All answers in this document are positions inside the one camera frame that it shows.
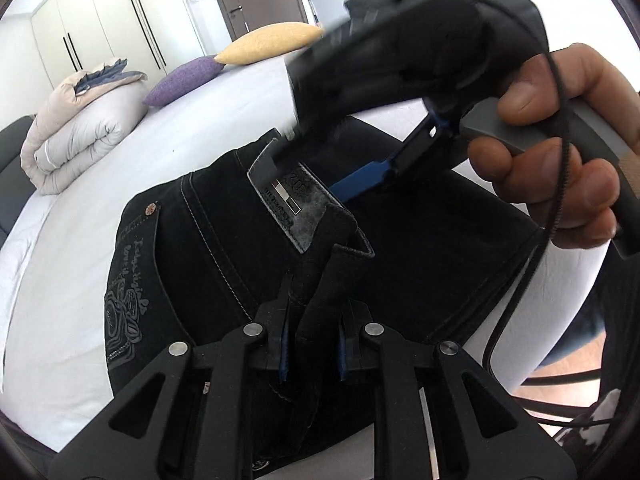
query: yellow pillow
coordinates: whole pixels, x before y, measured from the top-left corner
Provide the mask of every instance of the yellow pillow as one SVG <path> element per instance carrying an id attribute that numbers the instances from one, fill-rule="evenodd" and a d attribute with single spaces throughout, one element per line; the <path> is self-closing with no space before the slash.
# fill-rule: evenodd
<path id="1" fill-rule="evenodd" d="M 274 23 L 238 38 L 214 59 L 218 63 L 248 65 L 309 46 L 322 29 L 301 22 Z"/>

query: wardrobe handle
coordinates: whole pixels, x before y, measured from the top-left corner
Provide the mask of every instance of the wardrobe handle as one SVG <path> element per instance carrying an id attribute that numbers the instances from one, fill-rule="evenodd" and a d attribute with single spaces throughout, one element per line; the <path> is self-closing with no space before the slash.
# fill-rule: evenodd
<path id="1" fill-rule="evenodd" d="M 66 53 L 69 54 L 69 59 L 71 60 L 71 64 L 74 66 L 74 70 L 77 72 L 78 67 L 76 66 L 76 62 L 74 61 L 74 57 L 71 55 L 71 51 L 69 50 L 68 44 L 66 44 L 66 38 L 62 36 L 62 41 L 65 43 Z"/>
<path id="2" fill-rule="evenodd" d="M 149 38 L 146 36 L 145 27 L 142 26 L 142 20 L 140 20 L 140 15 L 138 14 L 138 10 L 136 9 L 136 4 L 133 3 L 133 0 L 129 0 L 129 1 L 131 2 L 131 7 L 133 7 L 133 12 L 136 13 L 136 18 L 138 19 L 138 23 L 140 24 L 140 29 L 142 29 L 142 35 L 145 37 L 146 44 L 148 45 L 149 50 L 151 51 L 151 55 L 154 57 L 156 66 L 158 67 L 158 70 L 162 70 L 162 68 L 160 67 L 160 64 L 158 63 L 158 60 L 156 59 L 156 53 L 151 47 L 151 43 L 149 43 Z"/>
<path id="3" fill-rule="evenodd" d="M 69 43 L 71 44 L 71 50 L 73 50 L 74 54 L 76 54 L 76 59 L 78 60 L 78 66 L 80 67 L 80 70 L 84 70 L 84 68 L 82 67 L 82 63 L 80 62 L 80 58 L 78 57 L 78 53 L 76 52 L 76 48 L 74 47 L 74 42 L 71 40 L 71 34 L 67 33 L 66 35 L 69 37 Z"/>
<path id="4" fill-rule="evenodd" d="M 154 30 L 151 28 L 151 23 L 149 23 L 148 17 L 146 16 L 145 7 L 142 5 L 142 0 L 138 0 L 138 4 L 140 5 L 140 10 L 142 10 L 142 15 L 145 18 L 146 26 L 149 28 L 149 32 L 151 32 L 151 38 L 154 40 L 156 44 L 156 48 L 158 49 L 158 54 L 160 54 L 160 59 L 162 60 L 162 64 L 166 66 L 166 61 L 164 60 L 164 56 L 162 55 L 162 50 L 160 50 L 160 45 L 158 45 L 158 40 L 156 40 L 156 36 L 154 35 Z"/>

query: bed headboard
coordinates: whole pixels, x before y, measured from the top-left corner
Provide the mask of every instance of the bed headboard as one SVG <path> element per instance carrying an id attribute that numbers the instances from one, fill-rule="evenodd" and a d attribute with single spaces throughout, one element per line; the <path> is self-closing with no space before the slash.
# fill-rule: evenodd
<path id="1" fill-rule="evenodd" d="M 35 186 L 20 167 L 20 149 L 33 123 L 26 116 L 0 130 L 0 247 Z"/>

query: white wardrobe door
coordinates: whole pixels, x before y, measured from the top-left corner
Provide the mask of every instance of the white wardrobe door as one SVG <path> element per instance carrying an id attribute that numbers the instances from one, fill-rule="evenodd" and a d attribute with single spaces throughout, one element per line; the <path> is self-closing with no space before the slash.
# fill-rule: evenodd
<path id="1" fill-rule="evenodd" d="M 152 85 L 160 81 L 166 73 L 134 0 L 94 0 L 94 4 L 113 55 L 128 60 L 126 70 L 146 73 Z"/>
<path id="2" fill-rule="evenodd" d="M 204 53 L 184 0 L 138 0 L 166 71 Z"/>
<path id="3" fill-rule="evenodd" d="M 56 0 L 46 1 L 31 18 L 31 25 L 44 68 L 55 88 L 64 78 L 76 72 L 65 47 L 65 27 Z"/>
<path id="4" fill-rule="evenodd" d="M 113 57 L 93 0 L 58 0 L 58 8 L 83 69 L 91 70 Z"/>

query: purple pillow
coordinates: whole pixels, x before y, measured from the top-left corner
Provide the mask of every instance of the purple pillow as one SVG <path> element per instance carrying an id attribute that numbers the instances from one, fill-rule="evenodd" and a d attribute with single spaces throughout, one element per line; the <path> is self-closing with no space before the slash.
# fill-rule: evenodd
<path id="1" fill-rule="evenodd" d="M 177 98 L 211 81 L 224 67 L 224 64 L 218 63 L 211 56 L 192 59 L 180 65 L 154 86 L 143 102 L 148 106 L 165 106 L 172 103 Z"/>

